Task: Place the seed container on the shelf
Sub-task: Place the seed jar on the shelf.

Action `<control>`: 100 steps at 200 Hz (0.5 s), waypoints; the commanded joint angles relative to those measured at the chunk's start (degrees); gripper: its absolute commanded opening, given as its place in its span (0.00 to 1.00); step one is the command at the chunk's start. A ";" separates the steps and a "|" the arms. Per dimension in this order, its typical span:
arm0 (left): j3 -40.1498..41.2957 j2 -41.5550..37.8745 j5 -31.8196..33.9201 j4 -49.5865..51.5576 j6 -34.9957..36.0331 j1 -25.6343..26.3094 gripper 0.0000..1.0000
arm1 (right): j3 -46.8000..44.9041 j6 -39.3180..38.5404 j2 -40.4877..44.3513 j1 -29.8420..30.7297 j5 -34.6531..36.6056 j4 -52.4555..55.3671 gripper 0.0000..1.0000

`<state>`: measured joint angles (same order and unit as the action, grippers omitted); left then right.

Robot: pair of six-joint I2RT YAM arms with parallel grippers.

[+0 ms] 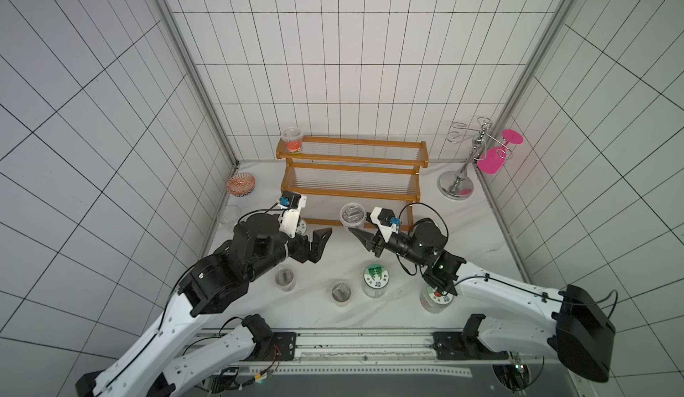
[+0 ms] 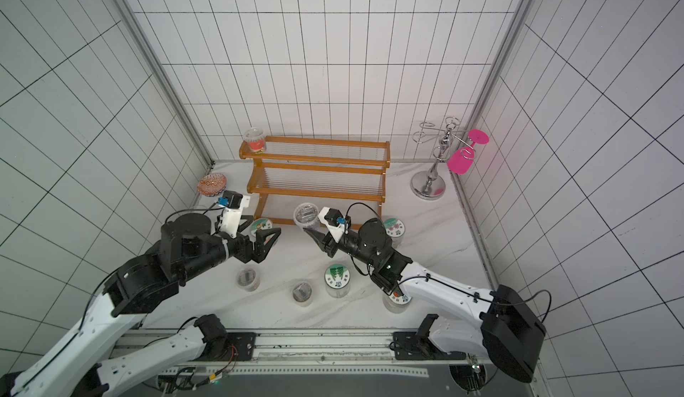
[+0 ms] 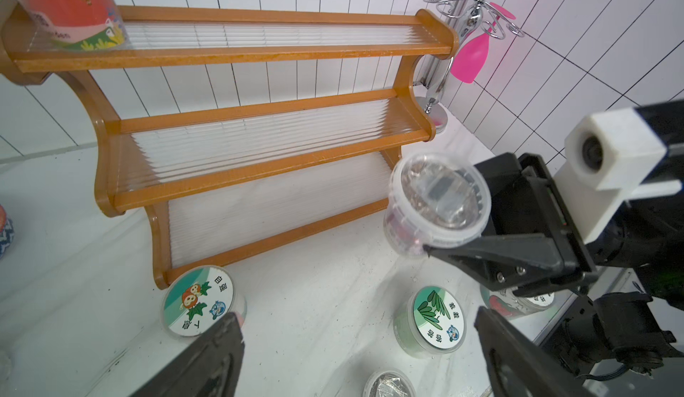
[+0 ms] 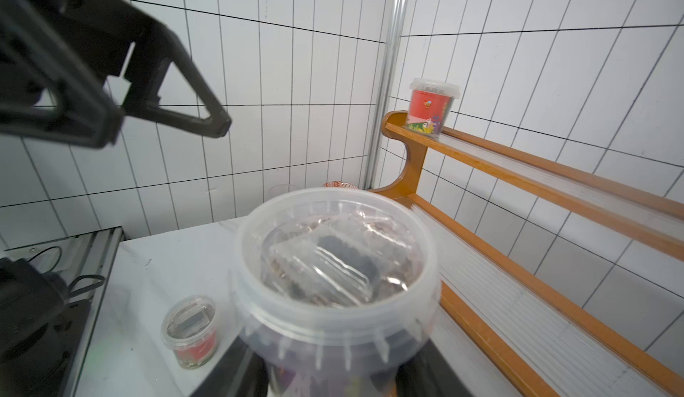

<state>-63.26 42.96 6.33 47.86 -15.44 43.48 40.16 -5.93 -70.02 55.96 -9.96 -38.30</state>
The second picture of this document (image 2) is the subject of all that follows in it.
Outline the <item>small container purple seeds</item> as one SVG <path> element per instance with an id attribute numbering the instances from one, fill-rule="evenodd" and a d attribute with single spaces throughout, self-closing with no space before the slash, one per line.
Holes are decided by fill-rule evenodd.
<path id="1" fill-rule="evenodd" d="M 318 207 L 310 202 L 300 204 L 294 210 L 293 221 L 301 229 L 317 231 L 321 226 Z"/>

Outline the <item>small container dark seeds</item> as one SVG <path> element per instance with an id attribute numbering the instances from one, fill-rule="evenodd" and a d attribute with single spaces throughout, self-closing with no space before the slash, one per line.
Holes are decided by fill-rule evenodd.
<path id="1" fill-rule="evenodd" d="M 236 276 L 237 286 L 247 292 L 254 292 L 260 285 L 260 276 L 254 268 L 243 268 Z"/>

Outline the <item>small container brown seeds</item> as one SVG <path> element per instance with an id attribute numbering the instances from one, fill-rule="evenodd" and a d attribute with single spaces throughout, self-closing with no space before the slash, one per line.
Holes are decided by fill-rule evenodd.
<path id="1" fill-rule="evenodd" d="M 309 306 L 313 302 L 314 290 L 307 281 L 301 281 L 292 288 L 292 299 L 301 307 Z"/>

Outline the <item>orange wooden two-tier shelf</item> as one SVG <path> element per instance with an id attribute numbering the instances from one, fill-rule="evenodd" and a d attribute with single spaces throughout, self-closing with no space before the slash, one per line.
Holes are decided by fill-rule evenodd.
<path id="1" fill-rule="evenodd" d="M 375 212 L 382 213 L 391 162 L 388 141 L 267 136 L 262 151 L 244 141 L 239 154 L 253 162 L 247 192 L 258 196 L 256 218 L 265 216 L 271 196 L 374 203 Z"/>

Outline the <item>small container red seeds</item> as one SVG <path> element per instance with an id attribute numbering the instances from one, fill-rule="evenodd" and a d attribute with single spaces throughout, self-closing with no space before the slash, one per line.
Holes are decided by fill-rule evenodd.
<path id="1" fill-rule="evenodd" d="M 262 153 L 266 149 L 266 134 L 261 128 L 252 127 L 246 131 L 243 135 L 244 141 L 247 143 L 248 148 L 253 153 Z"/>

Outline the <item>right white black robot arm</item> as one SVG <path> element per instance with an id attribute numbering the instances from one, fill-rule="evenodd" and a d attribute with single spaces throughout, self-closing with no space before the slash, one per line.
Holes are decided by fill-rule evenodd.
<path id="1" fill-rule="evenodd" d="M 370 280 L 386 295 L 406 295 L 445 313 L 428 315 L 420 326 L 429 349 L 484 356 L 516 381 L 533 381 L 546 327 L 514 289 L 474 288 L 429 270 L 397 251 L 378 219 L 359 231 L 347 230 L 341 217 L 326 227 L 326 233 L 306 230 L 322 252 L 343 252 L 364 263 Z"/>

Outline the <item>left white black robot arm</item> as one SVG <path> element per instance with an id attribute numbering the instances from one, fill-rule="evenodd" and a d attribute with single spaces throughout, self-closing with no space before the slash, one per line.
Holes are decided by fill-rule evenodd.
<path id="1" fill-rule="evenodd" d="M 187 213 L 161 228 L 149 250 L 114 270 L 97 288 L 81 320 L 43 358 L 1 378 L 3 396 L 119 396 L 166 368 L 186 361 L 219 361 L 231 367 L 249 359 L 238 335 L 214 314 L 203 315 L 173 336 L 108 359 L 110 349 L 190 280 L 235 258 L 261 263 L 281 235 L 272 228 L 244 234 L 242 216 L 231 233 L 213 231 L 210 218 Z"/>

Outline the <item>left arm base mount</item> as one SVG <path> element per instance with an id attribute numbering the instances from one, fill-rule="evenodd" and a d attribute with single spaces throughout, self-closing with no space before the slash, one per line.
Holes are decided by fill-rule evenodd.
<path id="1" fill-rule="evenodd" d="M 253 332 L 225 333 L 208 340 L 196 362 L 251 361 L 257 335 Z"/>

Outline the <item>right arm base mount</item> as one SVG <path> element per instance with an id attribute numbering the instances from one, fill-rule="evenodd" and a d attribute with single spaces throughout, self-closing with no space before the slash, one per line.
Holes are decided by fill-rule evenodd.
<path id="1" fill-rule="evenodd" d="M 463 361 L 464 352 L 442 352 L 417 332 L 394 332 L 388 348 L 397 361 Z"/>

